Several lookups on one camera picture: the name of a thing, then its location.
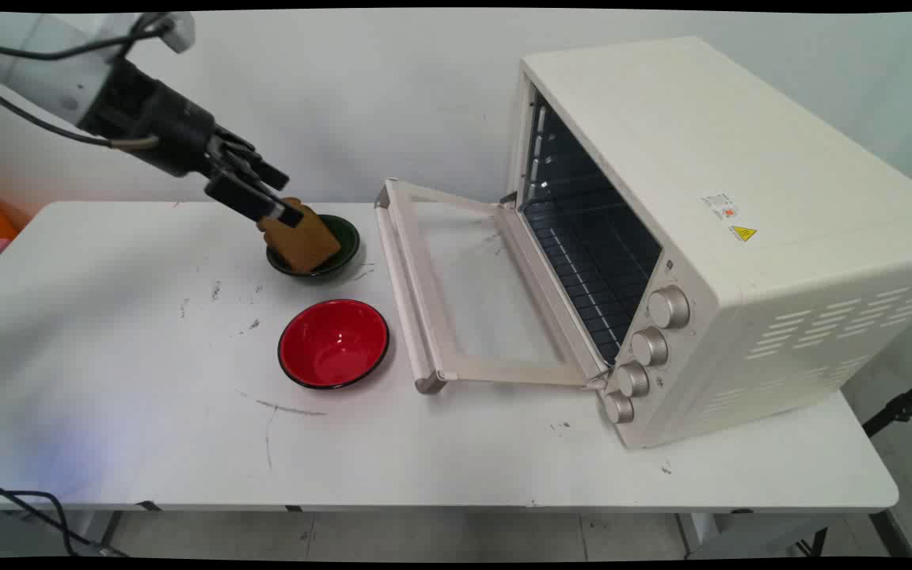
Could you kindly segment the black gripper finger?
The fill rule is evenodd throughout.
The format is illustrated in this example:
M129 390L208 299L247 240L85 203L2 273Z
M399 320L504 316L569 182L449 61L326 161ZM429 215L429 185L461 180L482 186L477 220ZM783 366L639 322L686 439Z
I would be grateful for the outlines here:
M296 227L304 214L272 194L263 183L246 180L227 169L219 169L209 177L206 194L253 222L271 218L289 227Z
M237 139L220 139L218 157L223 169L251 187L260 185L282 191L290 177L268 163L250 143Z

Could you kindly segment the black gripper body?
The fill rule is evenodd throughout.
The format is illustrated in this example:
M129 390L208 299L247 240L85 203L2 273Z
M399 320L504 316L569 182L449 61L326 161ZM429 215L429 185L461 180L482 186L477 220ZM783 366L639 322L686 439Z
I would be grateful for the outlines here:
M213 113L190 101L124 58L112 67L78 126L84 132L109 140L155 138L156 144L131 155L170 176L189 173L209 176L210 150L230 150L253 162L256 148L220 127Z

